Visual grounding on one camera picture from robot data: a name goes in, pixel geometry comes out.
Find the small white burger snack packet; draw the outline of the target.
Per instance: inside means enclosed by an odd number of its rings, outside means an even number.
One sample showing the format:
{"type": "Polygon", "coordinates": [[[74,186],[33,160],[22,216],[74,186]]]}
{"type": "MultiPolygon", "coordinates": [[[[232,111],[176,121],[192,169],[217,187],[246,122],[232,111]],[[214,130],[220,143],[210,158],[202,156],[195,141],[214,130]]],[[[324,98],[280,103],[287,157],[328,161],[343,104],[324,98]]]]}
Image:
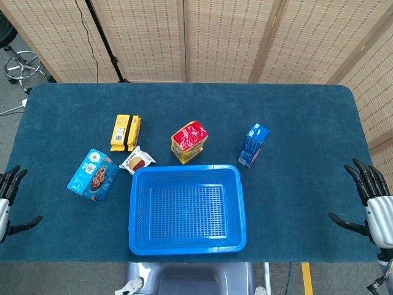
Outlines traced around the small white burger snack packet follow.
{"type": "Polygon", "coordinates": [[[140,146],[136,146],[132,153],[119,165],[119,168],[134,175],[138,169],[148,167],[152,163],[156,163],[156,161],[147,152],[142,151],[140,146]]]}

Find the grey blue robot torso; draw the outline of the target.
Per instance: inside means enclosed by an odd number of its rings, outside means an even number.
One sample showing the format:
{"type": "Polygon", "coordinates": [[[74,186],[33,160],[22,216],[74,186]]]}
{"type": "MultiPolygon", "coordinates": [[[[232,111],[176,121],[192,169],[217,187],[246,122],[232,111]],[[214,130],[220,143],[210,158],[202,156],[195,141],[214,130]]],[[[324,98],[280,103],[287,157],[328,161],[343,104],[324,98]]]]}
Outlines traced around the grey blue robot torso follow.
{"type": "Polygon", "coordinates": [[[263,274],[257,286],[250,262],[131,262],[114,295],[271,295],[267,262],[263,274]]]}

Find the yellow floor tape strip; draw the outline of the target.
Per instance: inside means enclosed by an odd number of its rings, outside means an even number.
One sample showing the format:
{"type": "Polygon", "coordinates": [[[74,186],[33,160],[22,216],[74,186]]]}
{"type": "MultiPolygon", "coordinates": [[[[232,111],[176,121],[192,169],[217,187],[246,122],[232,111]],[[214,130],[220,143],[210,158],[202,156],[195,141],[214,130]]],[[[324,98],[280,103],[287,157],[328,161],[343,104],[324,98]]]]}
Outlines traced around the yellow floor tape strip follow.
{"type": "Polygon", "coordinates": [[[305,295],[313,295],[313,285],[311,279],[311,269],[309,262],[302,262],[302,276],[305,295]]]}

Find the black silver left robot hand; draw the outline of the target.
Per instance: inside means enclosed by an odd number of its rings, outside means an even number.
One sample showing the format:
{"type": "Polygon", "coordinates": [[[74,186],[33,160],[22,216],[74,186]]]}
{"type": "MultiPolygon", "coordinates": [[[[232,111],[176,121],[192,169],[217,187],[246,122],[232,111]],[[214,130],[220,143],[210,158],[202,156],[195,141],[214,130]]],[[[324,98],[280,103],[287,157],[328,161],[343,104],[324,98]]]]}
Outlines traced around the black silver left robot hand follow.
{"type": "Polygon", "coordinates": [[[10,212],[18,187],[27,172],[27,170],[20,170],[20,166],[16,165],[9,171],[0,173],[0,243],[4,242],[7,236],[32,229],[42,220],[42,216],[37,216],[30,222],[10,225],[10,212]]]}

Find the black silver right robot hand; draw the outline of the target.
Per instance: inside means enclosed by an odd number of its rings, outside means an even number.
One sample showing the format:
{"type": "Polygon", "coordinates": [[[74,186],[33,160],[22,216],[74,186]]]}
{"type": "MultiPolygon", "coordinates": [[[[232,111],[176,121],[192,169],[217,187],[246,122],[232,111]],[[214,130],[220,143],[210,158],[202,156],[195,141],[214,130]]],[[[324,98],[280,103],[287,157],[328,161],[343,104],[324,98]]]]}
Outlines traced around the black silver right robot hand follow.
{"type": "Polygon", "coordinates": [[[352,176],[360,201],[364,206],[365,224],[345,221],[330,212],[330,219],[338,226],[366,236],[378,248],[393,249],[393,195],[390,193],[383,174],[372,165],[354,158],[354,167],[345,165],[352,176]]]}

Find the dark blue carpet table cover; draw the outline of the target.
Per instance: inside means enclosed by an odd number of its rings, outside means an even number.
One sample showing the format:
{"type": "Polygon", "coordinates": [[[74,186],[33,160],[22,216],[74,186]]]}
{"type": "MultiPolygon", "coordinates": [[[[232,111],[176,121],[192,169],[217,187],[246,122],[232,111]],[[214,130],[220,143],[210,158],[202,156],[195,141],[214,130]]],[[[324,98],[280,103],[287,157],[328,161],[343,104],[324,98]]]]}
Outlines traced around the dark blue carpet table cover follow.
{"type": "Polygon", "coordinates": [[[370,262],[377,247],[337,226],[363,222],[344,166],[370,155],[354,97],[342,85],[41,84],[21,117],[8,166],[27,170],[10,213],[33,229],[0,243],[0,261],[139,262],[128,246],[131,175],[104,201],[68,182],[90,149],[108,153],[115,118],[142,117],[138,143],[160,166],[178,165],[171,136],[197,120],[209,136],[194,165],[234,165],[244,194],[247,242],[237,253],[150,256],[150,262],[370,262]],[[238,162],[248,131],[270,130],[250,167],[238,162]]]}

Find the blue chocolate chip cookie box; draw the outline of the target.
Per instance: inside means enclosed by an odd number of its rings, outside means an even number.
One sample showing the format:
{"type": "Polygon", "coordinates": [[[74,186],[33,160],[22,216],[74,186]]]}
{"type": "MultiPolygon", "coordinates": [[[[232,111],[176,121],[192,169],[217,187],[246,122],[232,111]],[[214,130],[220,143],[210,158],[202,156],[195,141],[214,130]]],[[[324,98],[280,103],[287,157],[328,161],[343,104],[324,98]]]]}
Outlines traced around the blue chocolate chip cookie box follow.
{"type": "Polygon", "coordinates": [[[116,165],[106,154],[90,149],[67,188],[87,199],[101,203],[119,173],[116,165]]]}

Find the blue pink biscuit box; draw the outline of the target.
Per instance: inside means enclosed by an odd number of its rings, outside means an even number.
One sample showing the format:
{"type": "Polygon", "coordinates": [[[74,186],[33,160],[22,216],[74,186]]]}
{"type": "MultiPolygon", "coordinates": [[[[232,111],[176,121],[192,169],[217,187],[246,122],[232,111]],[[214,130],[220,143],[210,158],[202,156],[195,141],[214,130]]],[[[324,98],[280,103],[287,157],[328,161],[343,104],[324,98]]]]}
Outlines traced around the blue pink biscuit box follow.
{"type": "Polygon", "coordinates": [[[262,144],[270,134],[270,130],[256,123],[247,133],[238,162],[250,167],[257,158],[262,144]]]}

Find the yellow snack pack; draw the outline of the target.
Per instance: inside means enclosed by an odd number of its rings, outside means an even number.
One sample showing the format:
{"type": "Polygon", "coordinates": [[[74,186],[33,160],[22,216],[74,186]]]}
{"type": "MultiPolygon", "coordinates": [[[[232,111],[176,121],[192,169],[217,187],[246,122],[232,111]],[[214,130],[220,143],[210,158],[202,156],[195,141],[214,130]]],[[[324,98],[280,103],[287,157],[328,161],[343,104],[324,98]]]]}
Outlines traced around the yellow snack pack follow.
{"type": "Polygon", "coordinates": [[[111,136],[111,151],[132,152],[137,146],[141,123],[139,115],[119,114],[111,136]]]}

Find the black tripod stand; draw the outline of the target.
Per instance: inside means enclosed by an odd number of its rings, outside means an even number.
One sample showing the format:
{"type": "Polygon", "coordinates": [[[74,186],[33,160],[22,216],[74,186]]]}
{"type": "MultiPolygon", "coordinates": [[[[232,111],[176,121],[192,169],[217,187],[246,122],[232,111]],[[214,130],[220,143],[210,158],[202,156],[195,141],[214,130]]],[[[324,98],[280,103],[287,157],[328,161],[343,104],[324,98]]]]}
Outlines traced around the black tripod stand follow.
{"type": "Polygon", "coordinates": [[[107,37],[106,37],[106,35],[104,33],[103,27],[101,26],[100,21],[99,21],[98,16],[97,16],[97,13],[95,12],[95,9],[93,7],[92,1],[91,0],[85,0],[85,3],[87,5],[88,10],[90,12],[90,15],[91,15],[91,17],[92,17],[92,19],[93,19],[93,21],[95,23],[95,26],[96,26],[96,28],[97,28],[97,30],[99,32],[101,40],[102,40],[102,42],[103,42],[103,44],[104,44],[104,46],[106,48],[107,54],[109,55],[109,58],[110,58],[111,63],[113,65],[113,67],[114,67],[114,70],[115,70],[115,72],[116,72],[116,74],[118,76],[119,83],[129,83],[129,81],[126,80],[123,77],[123,75],[122,75],[122,73],[120,71],[120,68],[118,66],[118,62],[119,61],[118,61],[117,57],[112,52],[112,49],[111,49],[111,47],[110,47],[110,45],[108,43],[107,37]]]}

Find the blue plastic perforated basket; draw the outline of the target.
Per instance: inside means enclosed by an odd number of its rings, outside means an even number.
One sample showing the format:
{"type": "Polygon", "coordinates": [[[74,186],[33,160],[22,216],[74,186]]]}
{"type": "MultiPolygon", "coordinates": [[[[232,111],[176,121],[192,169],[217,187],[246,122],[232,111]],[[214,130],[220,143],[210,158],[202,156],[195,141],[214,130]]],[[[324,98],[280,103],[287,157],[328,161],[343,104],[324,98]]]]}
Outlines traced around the blue plastic perforated basket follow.
{"type": "Polygon", "coordinates": [[[140,168],[130,191],[129,248],[138,256],[234,253],[247,242],[233,165],[140,168]]]}

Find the red yellow Lipo bag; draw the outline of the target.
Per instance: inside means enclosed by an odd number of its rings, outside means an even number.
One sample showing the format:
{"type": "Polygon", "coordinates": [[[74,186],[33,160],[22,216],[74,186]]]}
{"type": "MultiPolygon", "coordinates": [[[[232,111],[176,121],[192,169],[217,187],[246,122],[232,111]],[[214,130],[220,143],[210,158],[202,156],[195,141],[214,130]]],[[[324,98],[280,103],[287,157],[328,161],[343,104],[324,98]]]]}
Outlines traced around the red yellow Lipo bag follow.
{"type": "Polygon", "coordinates": [[[208,136],[199,121],[191,121],[171,137],[171,150],[181,164],[186,164],[203,150],[208,136]]]}

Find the black stool with chrome base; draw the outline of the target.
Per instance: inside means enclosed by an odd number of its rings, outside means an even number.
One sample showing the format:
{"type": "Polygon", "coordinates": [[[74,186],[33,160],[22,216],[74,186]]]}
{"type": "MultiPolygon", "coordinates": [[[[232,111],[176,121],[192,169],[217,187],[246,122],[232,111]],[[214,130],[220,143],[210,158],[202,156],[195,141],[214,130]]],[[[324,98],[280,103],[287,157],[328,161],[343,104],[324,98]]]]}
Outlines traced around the black stool with chrome base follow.
{"type": "Polygon", "coordinates": [[[29,95],[32,87],[26,88],[24,81],[39,73],[49,83],[56,83],[55,78],[43,70],[38,56],[30,50],[15,51],[10,43],[17,37],[17,30],[0,10],[0,50],[3,49],[9,58],[4,64],[4,74],[10,84],[19,83],[23,91],[29,95]]]}

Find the bamboo folding screen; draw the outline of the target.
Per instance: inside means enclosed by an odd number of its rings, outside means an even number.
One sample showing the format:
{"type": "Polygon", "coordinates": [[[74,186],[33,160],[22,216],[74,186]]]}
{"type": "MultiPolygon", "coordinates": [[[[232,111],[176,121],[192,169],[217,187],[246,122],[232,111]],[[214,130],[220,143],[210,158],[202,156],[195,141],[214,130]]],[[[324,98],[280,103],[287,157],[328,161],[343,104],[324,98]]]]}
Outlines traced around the bamboo folding screen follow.
{"type": "MultiPolygon", "coordinates": [[[[393,191],[393,0],[91,0],[130,82],[341,84],[393,191]]],[[[0,0],[59,82],[118,82],[85,0],[0,0]]]]}

